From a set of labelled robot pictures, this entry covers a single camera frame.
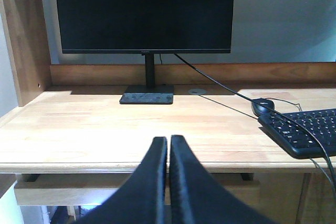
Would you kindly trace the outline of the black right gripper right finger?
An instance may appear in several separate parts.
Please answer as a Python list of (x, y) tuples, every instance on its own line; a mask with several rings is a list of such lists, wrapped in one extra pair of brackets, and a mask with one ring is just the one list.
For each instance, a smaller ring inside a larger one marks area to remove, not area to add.
[(173, 223), (272, 223), (220, 185), (181, 135), (171, 137), (170, 199)]

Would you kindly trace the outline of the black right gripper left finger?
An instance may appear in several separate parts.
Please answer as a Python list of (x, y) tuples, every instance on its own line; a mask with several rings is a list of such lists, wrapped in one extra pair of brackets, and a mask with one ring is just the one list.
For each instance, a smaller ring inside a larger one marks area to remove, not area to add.
[(167, 140), (155, 137), (127, 181), (75, 223), (165, 223), (166, 159)]

